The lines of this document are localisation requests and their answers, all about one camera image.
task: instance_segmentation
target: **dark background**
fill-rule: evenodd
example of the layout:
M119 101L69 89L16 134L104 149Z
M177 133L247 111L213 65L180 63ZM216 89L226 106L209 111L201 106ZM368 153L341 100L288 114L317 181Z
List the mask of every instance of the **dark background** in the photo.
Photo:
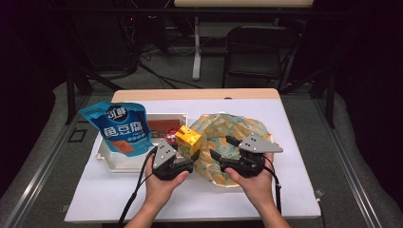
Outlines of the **dark background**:
M101 2L106 6L113 5L106 0ZM403 162L403 125L400 120L403 116L403 96L398 93L403 77L403 8L399 1L364 2L361 5L359 1L317 1L317 10L353 10L361 13L362 17L357 21L307 21L290 80L299 80L328 66L335 51L341 51L342 58L338 59L334 70L336 91L346 102L356 144L383 188L403 208L403 195L399 192L403 189L403 178L399 172ZM63 5L64 2L58 1L58 4ZM91 61L101 58L106 51L115 56L111 58L115 62L111 61L109 65L107 59L101 58L98 63L102 64L97 67L127 70L130 63L125 61L131 53L124 36L109 36L108 39L116 45L98 49L98 53L94 53L95 50L88 52L86 43L101 42L97 34L83 34L83 28L91 27L93 21L80 24L80 20L68 20L70 26L67 27L57 19L44 15L35 1L6 1L2 5L1 195L18 173L48 121L55 100L52 89L66 81L67 57L94 69ZM119 30L115 27L118 21L102 25L106 30ZM62 47L50 27L56 27L57 32L63 34L66 47ZM345 34L350 34L353 39L340 43L344 42L345 36L342 35Z

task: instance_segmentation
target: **wire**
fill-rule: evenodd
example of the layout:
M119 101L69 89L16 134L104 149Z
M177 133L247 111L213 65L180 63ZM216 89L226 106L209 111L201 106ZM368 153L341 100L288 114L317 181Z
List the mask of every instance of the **wire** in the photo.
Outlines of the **wire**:
M168 6L168 4L169 4L170 2L171 2L171 0L168 0L163 8L166 9L166 7Z
M272 165L273 172L276 173L275 166L273 165L272 161L270 161L268 158L266 158L264 156L263 156L263 158L265 158L267 161L270 162L270 164Z
M320 204L320 199L317 199L317 204L319 204L319 208L320 208L320 215L322 217L322 224L323 224L323 228L326 228L326 219L325 219L325 214L323 212L323 208L322 205Z
M138 8L138 6L134 3L133 0L130 0L130 2L133 4L133 6L135 6L136 8Z
M163 87L163 89L165 89L165 85L163 85L163 79L158 77L158 80L160 81L161 86Z
M187 24L189 25L190 29L192 29L193 33L195 33L195 30L193 29L193 26L190 23L189 18L186 17L186 21L187 21Z
M144 58L146 61L150 62L151 61L151 52L156 50L153 49L155 46L154 45L148 45L146 47L142 48L142 58Z
M244 158L243 156L241 157L241 159L243 159L247 162L251 162L252 164L255 164L257 167L263 168L264 170L266 170L273 176L273 178L275 179L275 184L276 184L276 207L278 208L278 211L281 213L281 195L280 195L281 184L279 183L278 177L276 176L276 173L274 172L274 167L273 167L273 170L271 170L268 167L266 167L265 165L257 163L251 159Z
M157 76L159 79L163 80L164 82L166 82L167 84L169 84L169 85L172 86L173 88L177 88L177 87L176 87L175 85L171 84L171 83L168 82L168 81L172 81L172 82L176 82L176 83L181 83L181 84L185 84L185 85L188 85L188 86L193 86L193 87L196 87L196 88L203 88L203 87L200 87L200 86L198 86L198 85L193 85L193 84L189 84L189 83L182 82L182 81L179 81L179 80L175 80L175 79L171 79L171 78L167 78L167 77L161 76L161 75L157 74L154 70L152 70L150 67L144 65L142 62L139 62L139 67L141 67L141 68L145 69L146 71L150 72L151 74Z
M138 181L137 181L136 189L135 189L134 192L131 194L131 197L128 199L127 204L125 205L125 209L124 209L124 211L122 212L121 217L119 218L119 222L118 222L117 228L122 228L122 227L123 227L123 223L124 223L124 221L125 221L125 216L127 215L127 211L128 211L128 209L130 208L131 203L134 201L134 199L136 199L136 197L137 197L137 192L139 191L140 187L141 187L142 184L145 182L145 180L147 180L149 177L151 177L151 175L149 175L149 176L146 177L144 180L142 180L143 173L144 173L144 170L145 170L145 166L146 166L146 164L147 164L147 161L148 161L148 159L151 157L151 155L155 154L156 152L157 152L157 150L152 149L152 150L147 154L147 156L145 157L145 160L144 160L144 163L143 163L143 167L142 167L142 169L141 169L141 171L140 171L140 176L139 176L139 179L138 179Z
M212 40L211 37L208 38L204 43L202 43L202 44L200 45L200 47L204 46L205 44L207 44L207 43L208 43L209 41L211 41L211 40ZM196 47L175 47L174 45L171 45L171 47L175 50L175 52L177 52L178 54L180 54L180 55L182 55L182 56L189 55L189 54L193 53L193 52L196 50ZM178 51L178 49L180 49L180 48L191 48L192 50L190 50L190 51L188 51L188 52L186 52L186 53L180 53L180 52Z

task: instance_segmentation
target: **white tray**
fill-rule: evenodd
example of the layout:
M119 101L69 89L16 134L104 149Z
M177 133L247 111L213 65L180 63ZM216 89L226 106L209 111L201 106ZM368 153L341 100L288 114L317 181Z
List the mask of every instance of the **white tray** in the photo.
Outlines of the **white tray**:
M187 114L185 113L147 113L147 119L149 121L160 121L160 120L179 120L180 125L187 125ZM157 145L161 138L152 138L151 142ZM142 169L144 164L144 159L147 153L139 156L128 157L122 153L112 152L107 146L104 139L99 142L99 148L95 154L95 159L99 161L104 161L106 168L110 172L117 173L138 173Z

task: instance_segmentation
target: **white table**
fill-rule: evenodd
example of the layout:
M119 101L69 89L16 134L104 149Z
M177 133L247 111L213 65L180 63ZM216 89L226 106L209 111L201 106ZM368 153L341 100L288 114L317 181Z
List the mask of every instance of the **white table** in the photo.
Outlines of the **white table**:
M320 210L281 99L274 89L167 89L121 90L113 102L133 101L147 112L184 112L191 125L201 114L225 111L262 121L284 149L275 155L275 167L282 185L281 206L286 218L316 218ZM95 140L91 156L69 206L65 221L75 223L117 222L137 184L138 173L112 173L94 156L101 137ZM139 191L126 219L139 210L145 187ZM259 214L241 188L223 188L197 172L189 175L157 216L158 221L258 219Z

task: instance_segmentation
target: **blue snack bag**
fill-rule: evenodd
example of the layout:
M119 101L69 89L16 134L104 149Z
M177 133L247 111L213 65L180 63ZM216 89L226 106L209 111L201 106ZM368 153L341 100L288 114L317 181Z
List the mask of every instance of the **blue snack bag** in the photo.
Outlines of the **blue snack bag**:
M102 102L83 108L79 113L101 132L112 152L134 157L153 146L141 104Z

